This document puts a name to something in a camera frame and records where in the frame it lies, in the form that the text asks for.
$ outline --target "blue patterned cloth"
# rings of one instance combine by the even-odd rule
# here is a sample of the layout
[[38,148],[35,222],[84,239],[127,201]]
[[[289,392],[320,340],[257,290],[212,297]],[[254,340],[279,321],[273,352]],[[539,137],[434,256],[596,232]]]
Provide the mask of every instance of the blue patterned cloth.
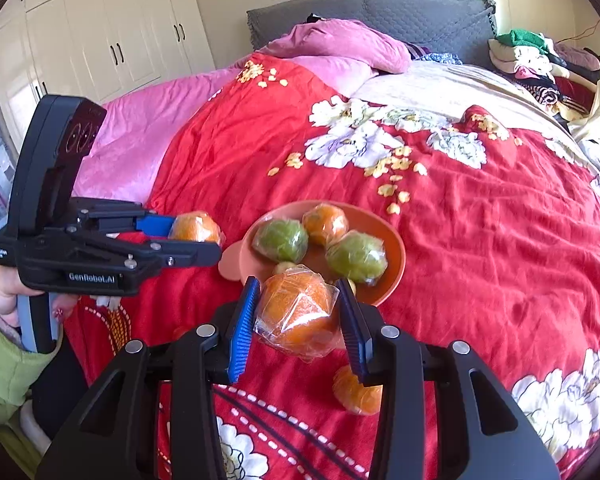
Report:
[[435,61],[436,63],[442,63],[444,65],[462,65],[462,61],[456,54],[450,54],[448,52],[444,54],[427,54],[426,56],[419,57],[416,61]]

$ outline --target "green fruit wrapped in plastic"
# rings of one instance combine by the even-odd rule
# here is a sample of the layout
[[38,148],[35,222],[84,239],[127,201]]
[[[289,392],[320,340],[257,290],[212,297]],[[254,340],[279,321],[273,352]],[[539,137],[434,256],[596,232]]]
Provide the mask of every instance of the green fruit wrapped in plastic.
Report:
[[382,240],[358,231],[349,231],[331,244],[326,257],[339,275],[367,285],[375,285],[387,267]]
[[309,235],[298,220],[276,218],[258,228],[251,247],[274,262],[298,264],[308,245]]

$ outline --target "hand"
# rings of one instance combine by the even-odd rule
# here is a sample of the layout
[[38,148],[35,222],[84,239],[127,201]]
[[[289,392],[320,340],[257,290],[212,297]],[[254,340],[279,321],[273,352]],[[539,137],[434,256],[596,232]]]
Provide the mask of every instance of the hand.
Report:
[[[0,266],[0,317],[8,325],[13,327],[20,325],[16,310],[17,296],[39,296],[40,294],[44,292],[32,290],[22,284],[18,269]],[[63,322],[71,315],[77,302],[78,296],[61,294],[52,305],[53,316],[59,322]]]

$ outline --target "door handle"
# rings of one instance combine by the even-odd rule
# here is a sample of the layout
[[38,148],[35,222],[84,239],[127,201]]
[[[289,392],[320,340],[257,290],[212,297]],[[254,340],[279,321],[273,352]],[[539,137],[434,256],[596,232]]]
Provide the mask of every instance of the door handle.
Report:
[[116,51],[113,50],[113,47],[111,45],[109,45],[109,48],[111,49],[111,53],[113,54],[113,59],[116,61],[116,66],[118,66],[118,58],[116,57]]

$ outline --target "silver bolt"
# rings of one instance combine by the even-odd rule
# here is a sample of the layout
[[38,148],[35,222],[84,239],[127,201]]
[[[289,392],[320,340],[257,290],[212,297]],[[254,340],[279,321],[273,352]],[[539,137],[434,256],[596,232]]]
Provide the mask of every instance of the silver bolt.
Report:
[[196,334],[198,334],[200,337],[211,337],[213,334],[216,333],[216,327],[213,325],[200,325],[197,329],[196,329]]
[[400,330],[393,325],[385,325],[380,329],[380,333],[389,339],[395,339],[400,335]]
[[125,345],[125,351],[128,354],[137,354],[139,351],[142,350],[142,346],[144,346],[142,344],[142,341],[140,341],[139,339],[132,339]]
[[464,341],[454,341],[451,348],[454,349],[455,353],[460,355],[467,355],[471,351],[471,347]]

